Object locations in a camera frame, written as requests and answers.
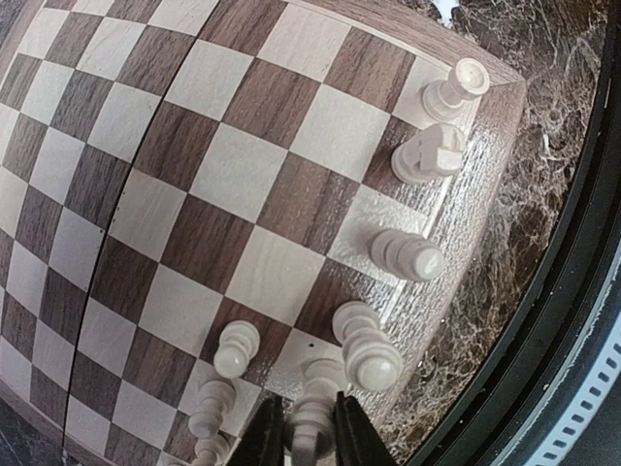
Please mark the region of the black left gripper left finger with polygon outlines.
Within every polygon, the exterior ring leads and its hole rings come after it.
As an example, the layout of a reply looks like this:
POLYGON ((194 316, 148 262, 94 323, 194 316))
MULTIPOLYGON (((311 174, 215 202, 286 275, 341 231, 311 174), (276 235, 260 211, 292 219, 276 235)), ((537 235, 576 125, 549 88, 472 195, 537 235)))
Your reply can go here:
POLYGON ((278 395, 265 399, 229 456, 227 466, 283 466, 284 411, 278 395))

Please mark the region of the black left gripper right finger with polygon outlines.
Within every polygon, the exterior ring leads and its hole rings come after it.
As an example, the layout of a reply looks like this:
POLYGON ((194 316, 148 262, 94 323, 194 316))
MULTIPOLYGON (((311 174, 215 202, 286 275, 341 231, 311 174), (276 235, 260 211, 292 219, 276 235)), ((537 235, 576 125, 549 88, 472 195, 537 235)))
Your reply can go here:
POLYGON ((339 466, 398 465, 354 396, 338 393, 334 421, 339 466))

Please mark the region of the white chess pawn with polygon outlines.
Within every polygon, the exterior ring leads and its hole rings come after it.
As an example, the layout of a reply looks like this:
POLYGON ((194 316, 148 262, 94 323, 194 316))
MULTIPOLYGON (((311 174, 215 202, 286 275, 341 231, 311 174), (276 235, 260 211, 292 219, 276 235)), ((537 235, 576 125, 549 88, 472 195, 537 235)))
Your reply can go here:
POLYGON ((191 466, 218 466, 228 459, 231 446, 222 435, 216 434, 212 438, 198 439, 194 450, 196 457, 191 466))

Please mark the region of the white chess piece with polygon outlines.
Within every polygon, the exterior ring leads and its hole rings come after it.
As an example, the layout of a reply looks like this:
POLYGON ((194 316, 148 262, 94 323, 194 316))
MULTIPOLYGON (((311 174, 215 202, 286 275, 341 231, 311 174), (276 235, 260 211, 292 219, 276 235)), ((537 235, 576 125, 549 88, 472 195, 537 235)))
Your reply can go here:
POLYGON ((378 314, 366 303, 340 305, 332 317, 333 333, 342 345, 344 371, 355 387, 385 391, 404 370, 404 360, 380 329, 378 314))
POLYGON ((369 253, 375 266, 400 280, 425 283, 437 278, 445 266, 436 244, 396 229, 379 232, 371 241, 369 253))

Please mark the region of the white chess knight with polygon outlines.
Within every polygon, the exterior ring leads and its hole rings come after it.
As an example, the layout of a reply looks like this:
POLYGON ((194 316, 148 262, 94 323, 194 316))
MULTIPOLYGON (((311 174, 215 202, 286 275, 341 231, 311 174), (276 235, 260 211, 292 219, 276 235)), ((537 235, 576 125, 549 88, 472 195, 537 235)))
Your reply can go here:
POLYGON ((393 150, 391 168, 403 183, 425 183, 457 174, 466 150, 466 136, 456 126, 435 123, 393 150))

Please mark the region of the white rook corner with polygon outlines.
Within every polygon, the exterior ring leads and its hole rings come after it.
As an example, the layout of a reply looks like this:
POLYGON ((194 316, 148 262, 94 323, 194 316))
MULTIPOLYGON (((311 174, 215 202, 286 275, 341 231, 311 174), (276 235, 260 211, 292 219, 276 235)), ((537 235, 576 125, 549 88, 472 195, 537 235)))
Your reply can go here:
POLYGON ((484 65, 465 57, 455 64, 446 79, 425 86, 422 106, 434 120, 450 122, 462 113, 467 102, 483 96, 490 85, 491 79, 484 65))

